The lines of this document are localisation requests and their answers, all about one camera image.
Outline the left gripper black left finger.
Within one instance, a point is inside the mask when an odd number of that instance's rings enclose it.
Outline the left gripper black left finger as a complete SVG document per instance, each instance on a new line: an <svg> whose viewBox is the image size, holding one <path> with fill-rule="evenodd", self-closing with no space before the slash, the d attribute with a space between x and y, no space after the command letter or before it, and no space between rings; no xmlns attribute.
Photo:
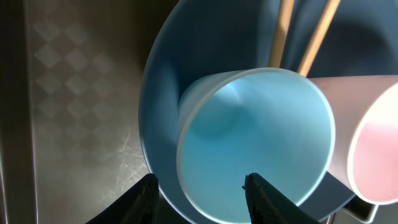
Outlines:
<svg viewBox="0 0 398 224"><path fill-rule="evenodd" d="M159 210L159 181L146 174L87 224L155 224Z"/></svg>

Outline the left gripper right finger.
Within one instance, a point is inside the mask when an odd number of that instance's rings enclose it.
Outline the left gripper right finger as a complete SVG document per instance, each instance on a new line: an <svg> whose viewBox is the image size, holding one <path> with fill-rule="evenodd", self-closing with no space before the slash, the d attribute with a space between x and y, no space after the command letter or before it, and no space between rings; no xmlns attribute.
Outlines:
<svg viewBox="0 0 398 224"><path fill-rule="evenodd" d="M252 224L319 224L258 173L245 176L244 191Z"/></svg>

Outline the light blue cup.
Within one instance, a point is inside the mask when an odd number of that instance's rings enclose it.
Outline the light blue cup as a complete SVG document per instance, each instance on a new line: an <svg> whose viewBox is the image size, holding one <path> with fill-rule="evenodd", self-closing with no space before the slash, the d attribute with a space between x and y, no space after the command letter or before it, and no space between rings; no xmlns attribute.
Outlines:
<svg viewBox="0 0 398 224"><path fill-rule="evenodd" d="M244 178L257 173L295 205L323 180L335 119L322 91L282 68L199 78L178 105L177 175L204 217L249 223Z"/></svg>

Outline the pink cup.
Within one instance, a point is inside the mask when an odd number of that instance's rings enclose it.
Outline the pink cup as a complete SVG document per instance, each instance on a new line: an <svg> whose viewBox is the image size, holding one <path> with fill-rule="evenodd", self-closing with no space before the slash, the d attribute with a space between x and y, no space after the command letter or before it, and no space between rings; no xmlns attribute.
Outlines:
<svg viewBox="0 0 398 224"><path fill-rule="evenodd" d="M397 75L313 78L335 118L328 171L362 200L397 202Z"/></svg>

